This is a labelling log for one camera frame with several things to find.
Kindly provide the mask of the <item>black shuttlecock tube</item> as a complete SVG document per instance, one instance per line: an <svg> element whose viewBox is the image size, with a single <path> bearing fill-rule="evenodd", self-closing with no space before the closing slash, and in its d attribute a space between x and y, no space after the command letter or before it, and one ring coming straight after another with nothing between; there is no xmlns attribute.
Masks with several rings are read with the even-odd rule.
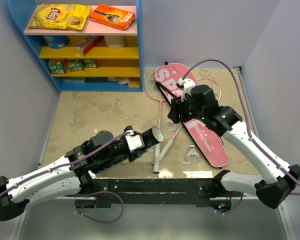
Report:
<svg viewBox="0 0 300 240"><path fill-rule="evenodd" d="M143 133L135 131L132 135L122 136L90 158L93 165L89 170L97 174L124 160L131 163L163 140L163 133L158 126Z"/></svg>

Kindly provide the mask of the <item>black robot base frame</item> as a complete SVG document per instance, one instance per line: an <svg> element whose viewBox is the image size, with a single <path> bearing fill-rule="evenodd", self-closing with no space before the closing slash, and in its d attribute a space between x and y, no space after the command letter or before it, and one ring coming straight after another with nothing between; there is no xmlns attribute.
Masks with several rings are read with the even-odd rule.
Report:
<svg viewBox="0 0 300 240"><path fill-rule="evenodd" d="M238 192L215 190L211 178L95 178L79 194L100 191L118 194L125 204L195 205L199 208L220 204L228 195L240 197ZM99 206L120 203L110 194L100 194L96 198Z"/></svg>

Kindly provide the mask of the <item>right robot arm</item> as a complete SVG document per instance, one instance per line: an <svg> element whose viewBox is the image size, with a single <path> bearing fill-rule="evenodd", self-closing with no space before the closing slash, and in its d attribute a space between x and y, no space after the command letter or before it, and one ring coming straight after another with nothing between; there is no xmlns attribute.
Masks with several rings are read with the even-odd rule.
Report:
<svg viewBox="0 0 300 240"><path fill-rule="evenodd" d="M259 172L239 174L223 170L213 178L213 192L220 197L228 192L257 196L267 207L276 209L292 193L300 180L300 166L291 165L271 151L230 106L220 106L207 85L178 83L181 96L171 99L168 118L175 124L192 119L236 147Z"/></svg>

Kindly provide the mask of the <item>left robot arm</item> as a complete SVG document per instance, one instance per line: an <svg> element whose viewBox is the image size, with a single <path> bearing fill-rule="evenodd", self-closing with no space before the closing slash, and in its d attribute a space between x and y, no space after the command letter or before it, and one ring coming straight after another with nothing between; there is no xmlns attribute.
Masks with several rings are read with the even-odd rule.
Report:
<svg viewBox="0 0 300 240"><path fill-rule="evenodd" d="M125 130L114 137L102 131L74 147L53 163L20 177L0 176L0 221L12 220L36 203L67 195L89 196L94 190L91 173L100 173L147 150L146 137Z"/></svg>

